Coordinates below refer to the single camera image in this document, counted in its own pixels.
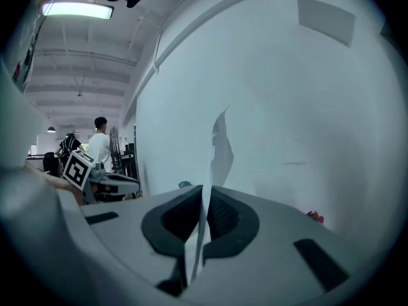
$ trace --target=window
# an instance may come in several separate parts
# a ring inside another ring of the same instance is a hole
[[[89,153],[89,144],[88,143],[82,143],[81,144],[82,148],[84,149],[85,153]]]

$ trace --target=black and white marker board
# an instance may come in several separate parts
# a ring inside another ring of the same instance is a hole
[[[74,150],[69,156],[62,176],[82,191],[94,166],[93,158],[81,150]]]

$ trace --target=fluorescent light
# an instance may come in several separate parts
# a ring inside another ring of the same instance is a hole
[[[113,7],[95,3],[45,3],[42,7],[44,16],[78,15],[110,19]]]

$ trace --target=chair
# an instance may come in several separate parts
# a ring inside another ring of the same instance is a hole
[[[54,152],[48,152],[44,155],[43,160],[44,172],[51,171],[51,175],[58,177],[59,160],[54,157]]]

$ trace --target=black slot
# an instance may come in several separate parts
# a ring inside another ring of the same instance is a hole
[[[241,253],[256,237],[259,218],[245,203],[212,188],[207,215],[211,242],[203,248],[203,264],[208,258],[229,258]]]
[[[89,217],[85,217],[85,220],[88,222],[88,224],[96,224],[100,222],[104,222],[110,219],[115,219],[116,217],[119,217],[117,213],[115,212],[107,212],[107,213],[102,213],[98,215],[91,215]]]
[[[293,245],[326,291],[336,288],[349,278],[313,239],[301,239]]]

